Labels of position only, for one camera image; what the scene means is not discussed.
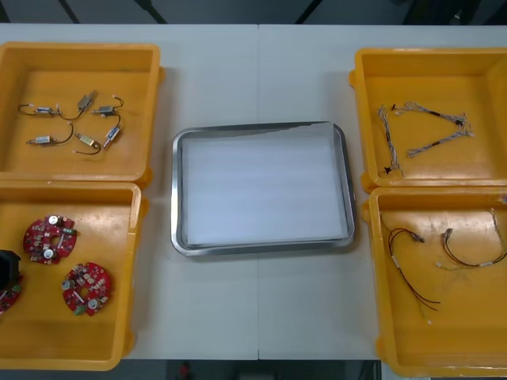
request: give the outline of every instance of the red circuit board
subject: red circuit board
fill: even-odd
[[[111,277],[95,263],[77,264],[62,282],[63,299],[74,315],[93,316],[109,300]]]
[[[19,276],[19,280],[10,289],[0,292],[0,315],[4,314],[19,298],[21,294],[20,282],[23,276]]]
[[[67,257],[74,249],[77,232],[74,221],[63,216],[49,215],[37,220],[26,230],[23,249],[30,255],[30,260],[41,264],[58,264],[62,257]],[[44,253],[52,250],[53,256]]]

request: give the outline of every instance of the tray rim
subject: tray rim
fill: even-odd
[[[419,187],[419,188],[376,188],[368,200],[363,203],[362,217],[368,224],[368,234],[373,259],[375,283],[375,302],[379,322],[379,338],[376,342],[378,357],[399,376],[412,377],[473,377],[473,376],[507,376],[505,367],[458,367],[458,366],[404,366],[398,361],[398,350],[395,343],[395,327],[391,312],[391,295],[387,278],[387,260],[380,221],[379,198],[382,196],[442,196],[468,194],[473,196],[504,196],[507,187]]]
[[[362,58],[365,55],[507,55],[507,47],[363,47],[354,57],[355,69],[349,72],[349,84],[356,93],[356,110],[359,121],[364,172],[361,176],[363,190],[371,193],[378,187],[438,187],[438,186],[507,186],[504,179],[417,179],[380,177],[372,138],[372,119],[369,116]]]
[[[347,219],[348,236],[342,239],[321,240],[321,241],[298,241],[298,242],[281,242],[269,244],[249,244],[249,245],[228,245],[218,247],[193,248],[187,246],[181,239],[181,140],[186,135],[205,132],[206,134],[214,131],[222,132],[240,132],[240,131],[276,131],[290,129],[299,126],[330,123],[334,127],[334,138],[336,144],[336,136],[339,136],[342,163],[340,165],[342,178],[342,192],[344,195],[345,216]],[[311,251],[328,251],[346,247],[350,245],[355,238],[356,226],[356,197],[353,191],[352,177],[349,168],[349,158],[347,155],[347,147],[345,135],[343,131],[335,123],[328,121],[306,121],[291,123],[259,123],[259,124],[239,124],[219,127],[198,127],[189,128],[181,131],[176,135],[173,141],[173,172],[171,186],[171,242],[174,248],[184,256],[198,257],[224,254],[242,254],[242,253],[268,253],[268,252],[287,252],[298,250]]]
[[[143,165],[142,169],[128,174],[81,174],[81,173],[17,173],[0,172],[0,180],[31,180],[31,181],[127,181],[144,186],[150,178],[146,178],[150,170],[151,146],[154,133],[154,118],[157,107],[158,85],[164,79],[164,70],[160,66],[160,48],[156,44],[130,44],[130,43],[79,43],[79,42],[23,42],[8,41],[0,44],[0,62],[3,61],[9,49],[33,49],[33,50],[103,50],[103,51],[151,51],[151,65],[148,73],[147,96],[144,100],[142,128],[147,131],[146,141],[142,142],[140,155]]]
[[[81,190],[115,190],[123,189],[132,192],[130,216],[127,231],[126,258],[122,268],[122,281],[115,286],[118,307],[112,336],[110,357],[104,360],[80,359],[32,359],[0,358],[0,369],[24,370],[68,370],[68,371],[108,371],[113,369],[128,354],[133,346],[133,333],[130,327],[132,300],[135,290],[134,266],[135,251],[139,243],[140,226],[143,210],[143,199],[140,188],[129,182],[91,182],[91,181],[41,181],[41,180],[0,180],[0,188],[40,189],[48,191],[55,188]]]

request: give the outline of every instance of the white paper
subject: white paper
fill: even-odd
[[[347,236],[331,123],[182,144],[188,245]]]

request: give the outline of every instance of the connector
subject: connector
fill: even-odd
[[[425,239],[421,236],[416,234],[415,232],[410,232],[410,236],[412,237],[412,240],[418,241],[420,243],[424,243]]]
[[[80,133],[76,133],[76,137],[82,142],[82,143],[85,143],[86,145],[88,146],[92,146],[92,147],[97,147],[97,144],[98,142],[96,142],[95,140],[91,139],[90,137],[88,136],[85,136],[85,135],[81,135]]]
[[[33,111],[33,113],[35,113],[37,115],[50,115],[50,116],[53,116],[53,115],[56,115],[58,113],[58,111],[54,110],[51,107],[37,107],[37,108],[35,108],[35,110]]]
[[[94,90],[90,93],[90,95],[85,95],[82,97],[78,102],[78,111],[84,112],[92,104],[95,95],[97,95],[97,91]]]
[[[94,109],[91,113],[99,114],[102,117],[107,117],[111,115],[116,115],[116,110],[112,105],[105,105],[104,107]]]
[[[51,136],[39,136],[33,140],[28,140],[26,143],[29,145],[51,145],[55,141],[56,139],[53,139]]]
[[[105,136],[106,140],[104,142],[104,149],[108,147],[108,145],[118,136],[119,133],[120,133],[119,125],[109,130],[108,134]]]

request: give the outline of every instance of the stainless steel tray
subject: stainless steel tray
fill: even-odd
[[[334,152],[336,154],[336,167],[341,179],[341,193],[345,206],[346,237],[331,240],[287,241],[268,244],[203,246],[188,244],[185,232],[183,231],[183,213],[185,212],[185,210],[183,210],[185,204],[183,199],[183,176],[185,173],[183,173],[182,168],[182,142],[185,139],[213,139],[217,137],[254,135],[320,123],[327,122],[246,124],[225,127],[192,128],[180,132],[173,141],[171,241],[173,242],[174,248],[182,255],[196,257],[231,253],[289,252],[296,250],[329,251],[330,249],[345,247],[352,243],[355,234],[354,221],[356,217],[356,199],[353,193],[353,184],[350,176],[345,136],[343,131],[335,124],[333,124]]]

